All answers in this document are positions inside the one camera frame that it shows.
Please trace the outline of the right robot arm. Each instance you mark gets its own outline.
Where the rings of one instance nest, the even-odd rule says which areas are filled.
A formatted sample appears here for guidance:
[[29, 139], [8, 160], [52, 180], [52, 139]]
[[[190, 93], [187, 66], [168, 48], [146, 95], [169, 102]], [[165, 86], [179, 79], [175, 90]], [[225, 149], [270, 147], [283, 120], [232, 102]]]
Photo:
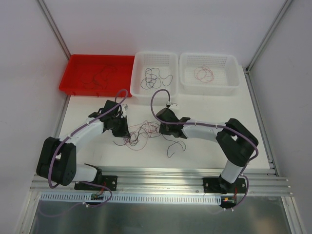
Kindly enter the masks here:
[[178, 119], [170, 108], [164, 108], [154, 117], [160, 122], [160, 133], [175, 138], [196, 138], [215, 141], [225, 157], [226, 165], [210, 189], [226, 194], [236, 187], [236, 180], [250, 160], [258, 156], [257, 138], [235, 118], [225, 123], [208, 123], [189, 117]]

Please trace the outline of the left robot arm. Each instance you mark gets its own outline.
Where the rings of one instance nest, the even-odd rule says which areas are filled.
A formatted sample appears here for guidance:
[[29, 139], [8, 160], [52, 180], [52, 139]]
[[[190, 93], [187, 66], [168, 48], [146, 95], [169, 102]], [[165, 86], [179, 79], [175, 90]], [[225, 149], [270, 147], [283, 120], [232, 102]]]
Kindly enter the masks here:
[[77, 153], [92, 139], [106, 131], [114, 137], [129, 138], [127, 105], [108, 100], [104, 107], [91, 113], [81, 126], [59, 138], [48, 137], [39, 156], [36, 174], [48, 180], [49, 186], [67, 186], [85, 181], [92, 190], [104, 185], [102, 170], [91, 164], [78, 164]]

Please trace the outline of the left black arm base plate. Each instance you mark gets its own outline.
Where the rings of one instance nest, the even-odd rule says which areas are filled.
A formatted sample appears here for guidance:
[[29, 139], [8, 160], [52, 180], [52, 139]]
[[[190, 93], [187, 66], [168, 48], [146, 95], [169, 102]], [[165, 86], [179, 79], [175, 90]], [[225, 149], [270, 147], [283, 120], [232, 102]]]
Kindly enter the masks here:
[[[118, 177], [116, 175], [99, 175], [92, 182], [89, 183], [102, 185], [109, 188], [111, 191], [116, 191], [117, 179]], [[101, 189], [102, 189], [101, 187], [89, 185], [82, 182], [76, 183], [74, 185], [74, 190], [77, 191], [99, 191]]]

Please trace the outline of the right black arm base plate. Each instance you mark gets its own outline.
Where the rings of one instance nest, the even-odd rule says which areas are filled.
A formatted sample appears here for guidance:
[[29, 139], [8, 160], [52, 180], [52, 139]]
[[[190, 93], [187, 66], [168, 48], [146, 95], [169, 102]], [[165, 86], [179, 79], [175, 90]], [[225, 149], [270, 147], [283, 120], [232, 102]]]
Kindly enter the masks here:
[[204, 177], [202, 181], [204, 193], [208, 194], [244, 194], [247, 191], [247, 184], [244, 178], [237, 178], [234, 183], [228, 183], [220, 177]]

